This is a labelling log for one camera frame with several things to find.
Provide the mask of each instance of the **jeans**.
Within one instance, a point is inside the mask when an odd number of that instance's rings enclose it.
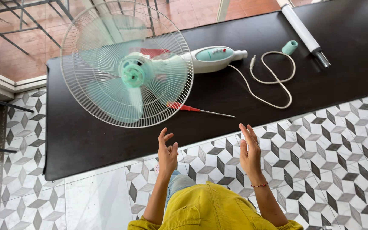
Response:
[[[167,209],[167,203],[175,192],[191,187],[193,185],[196,185],[196,183],[190,177],[188,177],[187,175],[182,175],[179,171],[174,170],[174,172],[172,172],[171,174],[170,182],[168,182],[166,205],[164,207],[164,211]]]

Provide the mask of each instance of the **shirt pocket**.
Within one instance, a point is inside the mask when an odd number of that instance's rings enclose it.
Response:
[[[185,225],[201,225],[199,197],[194,203],[173,212],[163,223],[162,227],[172,230]]]
[[[269,221],[265,220],[261,215],[255,212],[250,206],[248,206],[245,202],[246,200],[241,200],[239,198],[235,198],[238,203],[239,208],[248,218],[251,223],[253,229],[265,229],[265,230],[278,230],[275,226],[273,226]]]
[[[254,217],[260,217],[260,215],[256,212],[254,212],[254,210],[251,207],[249,207],[241,199],[235,198],[235,201],[237,202],[239,208],[242,210],[242,212],[245,214],[245,216],[248,218],[249,222],[251,222],[251,224],[253,226],[255,226],[255,222],[254,222],[253,218]]]

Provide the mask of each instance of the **fan body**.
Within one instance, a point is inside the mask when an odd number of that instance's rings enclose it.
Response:
[[[222,46],[190,52],[162,13],[141,3],[112,1],[74,19],[60,62],[70,92],[88,112],[116,126],[142,128],[180,109],[169,104],[184,104],[194,72],[218,71],[246,55]]]

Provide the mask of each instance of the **yellow shirt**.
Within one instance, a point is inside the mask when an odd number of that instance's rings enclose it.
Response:
[[[128,230],[302,230],[295,221],[275,227],[243,197],[214,183],[194,185],[171,197],[161,225],[131,221]]]

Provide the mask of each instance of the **wire fan grille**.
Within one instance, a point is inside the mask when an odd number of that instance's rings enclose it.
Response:
[[[70,92],[88,112],[116,126],[142,128],[174,115],[178,108],[168,103],[186,101],[193,83],[189,52],[181,32],[162,13],[141,3],[112,1],[74,19],[60,62]],[[144,71],[142,85],[126,85],[121,70],[129,64]]]

